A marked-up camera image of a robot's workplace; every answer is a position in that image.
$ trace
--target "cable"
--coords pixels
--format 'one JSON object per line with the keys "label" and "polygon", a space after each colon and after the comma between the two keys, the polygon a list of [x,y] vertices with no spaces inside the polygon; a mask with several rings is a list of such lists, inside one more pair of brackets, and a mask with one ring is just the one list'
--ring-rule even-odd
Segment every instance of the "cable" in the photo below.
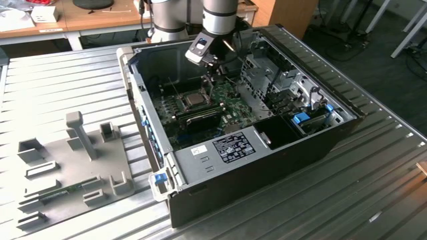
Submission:
{"label": "cable", "polygon": [[85,36],[87,39],[97,39],[99,38],[101,34],[97,34],[95,36]]}
{"label": "cable", "polygon": [[325,31],[321,31],[320,29],[317,29],[317,28],[314,28],[314,27],[310,27],[309,29],[313,30],[313,31],[317,31],[318,33],[321,33],[321,34],[324,34],[324,35],[326,35],[326,36],[337,39],[337,40],[341,41],[341,42],[344,42],[344,40],[342,40],[338,36],[336,36],[336,35],[325,32]]}
{"label": "cable", "polygon": [[225,61],[222,61],[222,62],[220,63],[220,65],[225,65],[225,64],[230,63],[233,60],[236,60],[237,58],[240,58],[238,53],[240,53],[240,51],[241,51],[241,49],[242,49],[242,41],[241,41],[240,31],[236,31],[236,37],[237,37],[237,39],[238,39],[238,48],[234,50],[234,57],[230,58],[230,59],[228,59],[228,60],[225,60]]}
{"label": "cable", "polygon": [[208,92],[208,99],[210,99],[210,98],[212,98],[212,93],[213,93],[214,85],[212,84],[210,81],[208,81],[208,84],[210,85],[210,90],[209,90],[209,92]]}
{"label": "cable", "polygon": [[280,73],[281,73],[281,71],[280,71],[280,69],[277,69],[277,71],[274,72],[273,79],[272,79],[272,81],[270,81],[270,83],[269,83],[269,85],[268,85],[268,88],[266,88],[266,94],[268,94],[268,93],[272,91],[272,89],[273,89],[273,85],[274,85],[276,80],[277,80],[277,78],[278,78],[278,76],[280,76]]}
{"label": "cable", "polygon": [[425,43],[427,43],[427,37],[418,42],[416,47],[421,49]]}
{"label": "cable", "polygon": [[421,58],[421,55],[418,55],[417,57],[414,57],[412,54],[409,55],[413,62],[416,63],[416,65],[422,69],[424,73],[427,73],[427,69],[424,68],[424,66],[420,64],[420,62],[417,61],[417,59]]}
{"label": "cable", "polygon": [[309,111],[313,110],[313,104],[312,104],[313,92],[314,92],[314,91],[318,91],[318,90],[320,90],[320,88],[317,88],[317,87],[314,87],[314,86],[309,89],[309,100],[308,100],[308,103],[309,103]]}
{"label": "cable", "polygon": [[405,60],[404,60],[406,70],[408,70],[420,80],[422,80],[424,82],[427,82],[425,76],[420,76],[420,75],[414,72],[414,70],[410,68],[410,66],[409,66],[409,58],[412,58],[412,60],[414,61],[413,56],[410,56],[409,54],[406,54],[406,55],[405,55]]}
{"label": "cable", "polygon": [[330,50],[332,47],[334,47],[334,46],[337,46],[337,45],[340,45],[340,44],[341,44],[341,43],[336,43],[336,44],[328,46],[328,47],[324,49],[324,54],[326,55],[326,57],[328,57],[329,59],[332,59],[332,60],[334,60],[334,61],[337,61],[337,62],[341,62],[341,63],[342,63],[342,62],[348,62],[349,60],[352,60],[352,59],[353,59],[356,56],[358,56],[358,55],[362,53],[362,51],[365,50],[365,48],[361,48],[360,51],[356,52],[352,56],[349,56],[349,57],[346,57],[346,58],[344,58],[344,59],[337,59],[336,57],[330,56],[329,50]]}
{"label": "cable", "polygon": [[150,31],[153,31],[153,2],[152,0],[148,0],[148,4],[149,4],[149,29]]}
{"label": "cable", "polygon": [[145,29],[144,29],[144,24],[142,24],[142,15],[140,15],[140,28],[141,28],[141,34],[142,34],[142,41],[145,41],[145,39],[148,37],[146,37],[146,34],[145,34]]}
{"label": "cable", "polygon": [[357,17],[357,19],[356,19],[356,21],[354,21],[354,24],[353,24],[353,26],[352,26],[352,30],[350,30],[349,34],[346,35],[346,39],[345,39],[345,42],[346,42],[346,43],[348,43],[349,40],[350,40],[353,37],[356,37],[356,35],[357,35],[357,29],[358,29],[358,26],[360,26],[360,24],[361,24],[361,21],[362,21],[365,15],[366,15],[366,12],[368,12],[368,10],[369,10],[369,7],[370,7],[370,5],[372,5],[372,2],[373,2],[373,0],[366,0],[366,2],[365,2],[365,4],[364,4],[364,7],[362,7],[362,9],[361,9],[361,11],[360,11],[360,14],[358,14],[358,17]]}
{"label": "cable", "polygon": [[345,10],[346,10],[346,7],[348,7],[348,5],[349,5],[350,2],[352,2],[352,0],[348,0],[348,1],[346,1],[345,6],[344,6],[344,8],[341,9],[341,12],[340,12],[340,14],[338,14],[338,19],[341,19],[342,14],[344,14],[344,12],[345,12]]}
{"label": "cable", "polygon": [[237,76],[234,79],[236,79],[236,82],[234,81],[232,81],[230,79],[229,79],[229,77],[226,77],[225,76],[225,79],[230,82],[230,83],[233,83],[234,84],[234,91],[238,93],[238,78],[240,78],[240,76]]}
{"label": "cable", "polygon": [[318,0],[318,2],[317,2],[317,9],[318,9],[318,15],[320,15],[320,19],[321,19],[321,25],[325,26],[325,25],[326,25],[326,24],[325,24],[325,20],[324,20],[324,18],[322,18],[322,16],[321,16],[320,0]]}

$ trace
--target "blue latch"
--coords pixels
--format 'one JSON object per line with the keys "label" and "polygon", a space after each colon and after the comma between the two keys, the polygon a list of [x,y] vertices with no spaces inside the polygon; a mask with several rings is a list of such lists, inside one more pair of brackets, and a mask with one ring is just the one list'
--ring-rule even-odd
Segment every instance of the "blue latch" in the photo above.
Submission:
{"label": "blue latch", "polygon": [[306,115],[305,112],[297,113],[293,116],[293,121],[296,124],[300,124],[301,122],[309,120],[309,116]]}
{"label": "blue latch", "polygon": [[160,183],[164,183],[165,181],[168,181],[168,176],[165,173],[160,173],[154,175],[154,183],[156,185],[158,185]]}
{"label": "blue latch", "polygon": [[333,111],[333,106],[330,104],[326,104],[325,105],[325,109],[328,110],[328,112],[332,112]]}

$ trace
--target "floor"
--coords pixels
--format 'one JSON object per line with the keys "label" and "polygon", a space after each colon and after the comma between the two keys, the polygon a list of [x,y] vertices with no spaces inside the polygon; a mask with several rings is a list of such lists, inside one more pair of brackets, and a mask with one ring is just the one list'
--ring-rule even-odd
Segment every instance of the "floor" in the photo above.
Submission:
{"label": "floor", "polygon": [[[328,9],[330,1],[320,0],[321,8]],[[362,7],[362,1],[353,11],[354,18]],[[370,7],[366,12],[360,29],[365,29],[377,8]],[[416,77],[406,68],[406,54],[401,53],[396,59],[389,57],[400,41],[405,37],[401,29],[408,20],[390,12],[386,12],[380,19],[369,36],[369,44],[365,50],[349,61],[332,60],[325,49],[338,44],[338,40],[317,30],[308,30],[302,41],[308,46],[342,71],[342,73],[373,95],[373,97],[424,134],[427,135],[427,81]],[[425,36],[418,32],[413,42],[418,42]],[[336,48],[328,50],[329,56]],[[408,58],[410,69],[425,75],[421,68]]]}

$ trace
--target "slotted metal surface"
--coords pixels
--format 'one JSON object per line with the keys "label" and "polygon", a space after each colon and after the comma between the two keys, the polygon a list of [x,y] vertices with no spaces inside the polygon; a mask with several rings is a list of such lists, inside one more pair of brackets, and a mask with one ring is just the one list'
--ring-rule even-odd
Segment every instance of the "slotted metal surface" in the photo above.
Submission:
{"label": "slotted metal surface", "polygon": [[[172,229],[168,208],[153,201],[146,184],[149,164],[119,86],[117,62],[109,60],[115,48],[11,59],[6,70],[13,70],[11,74],[2,70],[0,81],[0,89],[5,83],[0,113],[1,234],[15,232],[7,187],[19,160],[7,151],[13,148],[10,138],[25,132],[23,125],[31,133],[43,133],[43,141],[65,137],[58,122],[69,109],[81,109],[86,129],[102,121],[119,125],[137,193],[27,239],[427,238],[425,176],[414,166],[427,158],[424,137],[284,30],[276,26],[266,30],[368,114],[328,156],[224,209]],[[65,62],[66,70],[58,62]]]}

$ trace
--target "warning label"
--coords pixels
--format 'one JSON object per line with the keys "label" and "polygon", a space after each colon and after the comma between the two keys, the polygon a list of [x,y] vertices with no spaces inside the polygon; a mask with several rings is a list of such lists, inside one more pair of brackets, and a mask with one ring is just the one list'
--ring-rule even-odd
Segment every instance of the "warning label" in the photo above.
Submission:
{"label": "warning label", "polygon": [[213,141],[213,146],[226,164],[254,153],[254,149],[242,132]]}

